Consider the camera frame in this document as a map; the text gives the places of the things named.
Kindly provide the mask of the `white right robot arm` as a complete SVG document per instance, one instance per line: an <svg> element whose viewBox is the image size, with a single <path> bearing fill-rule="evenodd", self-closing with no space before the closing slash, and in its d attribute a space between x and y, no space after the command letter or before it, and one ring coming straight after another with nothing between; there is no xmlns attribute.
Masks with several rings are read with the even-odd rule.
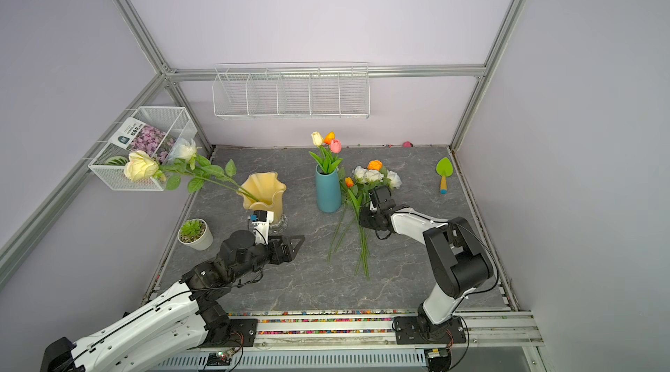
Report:
<svg viewBox="0 0 670 372"><path fill-rule="evenodd" d="M495 274L484 244L465 218L435 218L404 204L396 204L387 186L369 192L370 202L359 212L359 224L375 232L403 235L424 245L435 285L417 315L392 322L399 345L465 343L464 321L456 315L469 295Z"/></svg>

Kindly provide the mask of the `cream white tulip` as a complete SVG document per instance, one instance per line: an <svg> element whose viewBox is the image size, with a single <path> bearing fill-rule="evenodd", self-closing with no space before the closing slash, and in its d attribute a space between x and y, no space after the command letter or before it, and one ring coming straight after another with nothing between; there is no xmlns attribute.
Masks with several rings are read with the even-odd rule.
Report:
<svg viewBox="0 0 670 372"><path fill-rule="evenodd" d="M321 136L321 134L317 131L312 132L312 144L317 149L317 151L316 152L311 151L310 155L315 159L315 161L318 164L323 164L325 158L323 152L324 139Z"/></svg>

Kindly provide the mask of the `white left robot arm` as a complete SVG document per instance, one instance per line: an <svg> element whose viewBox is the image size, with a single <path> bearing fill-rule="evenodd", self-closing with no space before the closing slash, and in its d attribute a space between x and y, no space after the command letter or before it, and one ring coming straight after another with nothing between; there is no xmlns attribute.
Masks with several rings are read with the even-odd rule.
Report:
<svg viewBox="0 0 670 372"><path fill-rule="evenodd" d="M291 262L305 236L271 235L238 230L221 244L217 255L196 265L167 291L102 330L78 339L62 337L43 355L43 371L146 371L187 349L202 345L238 347L251 342L244 327L219 299L245 286L244 276L262 276L266 265Z"/></svg>

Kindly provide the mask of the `white blue rose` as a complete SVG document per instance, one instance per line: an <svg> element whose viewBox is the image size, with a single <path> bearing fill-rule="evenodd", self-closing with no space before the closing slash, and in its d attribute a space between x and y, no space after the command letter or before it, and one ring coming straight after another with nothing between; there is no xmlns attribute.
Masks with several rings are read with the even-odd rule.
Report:
<svg viewBox="0 0 670 372"><path fill-rule="evenodd" d="M169 191L177 190L182 183L186 183L190 194L199 192L205 185L217 185L243 197L255 199L235 180L237 166L232 159L225 166L211 163L200 154L194 140L177 141L169 154L167 164L162 166L162 172L167 175L166 189Z"/></svg>

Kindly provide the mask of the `cream yellow rose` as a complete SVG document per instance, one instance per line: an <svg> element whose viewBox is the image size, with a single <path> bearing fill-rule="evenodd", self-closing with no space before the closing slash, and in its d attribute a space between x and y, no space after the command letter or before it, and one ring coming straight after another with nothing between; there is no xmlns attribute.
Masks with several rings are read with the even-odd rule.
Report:
<svg viewBox="0 0 670 372"><path fill-rule="evenodd" d="M210 184L238 193L250 199L252 203L260 201L257 195L237 183L234 178L237 174L237 166L232 159L222 167L212 164L209 159L195 153L188 159L178 157L172 164L159 164L146 152L133 151L128 156L123 174L134 183L150 178L157 179L165 185L168 191L177 190L183 179L188 178L189 194L199 192L205 185Z"/></svg>

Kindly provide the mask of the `teal cylinder vase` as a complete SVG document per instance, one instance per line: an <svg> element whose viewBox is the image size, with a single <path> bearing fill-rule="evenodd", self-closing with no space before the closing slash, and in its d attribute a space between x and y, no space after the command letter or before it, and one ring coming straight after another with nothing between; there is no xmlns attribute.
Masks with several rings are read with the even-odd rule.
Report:
<svg viewBox="0 0 670 372"><path fill-rule="evenodd" d="M321 167L316 167L316 194L317 206L323 213L335 213L342 205L340 178L336 171L324 173Z"/></svg>

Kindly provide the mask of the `yellow wavy glass vase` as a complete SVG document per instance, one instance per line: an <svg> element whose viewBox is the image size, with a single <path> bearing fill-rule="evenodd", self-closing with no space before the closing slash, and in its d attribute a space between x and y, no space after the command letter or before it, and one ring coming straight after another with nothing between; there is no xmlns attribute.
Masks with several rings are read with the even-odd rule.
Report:
<svg viewBox="0 0 670 372"><path fill-rule="evenodd" d="M237 194L243 198L247 211L273 213L270 229L279 231L285 227L283 197L287 186L278 179L275 171L253 173L239 187Z"/></svg>

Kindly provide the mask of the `pink tulip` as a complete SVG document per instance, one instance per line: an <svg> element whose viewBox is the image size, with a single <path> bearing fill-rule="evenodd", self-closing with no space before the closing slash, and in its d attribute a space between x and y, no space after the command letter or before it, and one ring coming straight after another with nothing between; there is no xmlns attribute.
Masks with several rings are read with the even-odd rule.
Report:
<svg viewBox="0 0 670 372"><path fill-rule="evenodd" d="M337 139L333 139L329 145L329 149L333 154L340 154L342 151L342 144Z"/></svg>

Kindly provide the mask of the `orange yellow tulip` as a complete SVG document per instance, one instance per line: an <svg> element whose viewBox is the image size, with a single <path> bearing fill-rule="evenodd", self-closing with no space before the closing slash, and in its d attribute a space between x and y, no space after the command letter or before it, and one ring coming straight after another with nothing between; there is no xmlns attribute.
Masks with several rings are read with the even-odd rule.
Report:
<svg viewBox="0 0 670 372"><path fill-rule="evenodd" d="M330 132L325 138L324 138L324 143L330 145L333 140L336 138L334 132Z"/></svg>

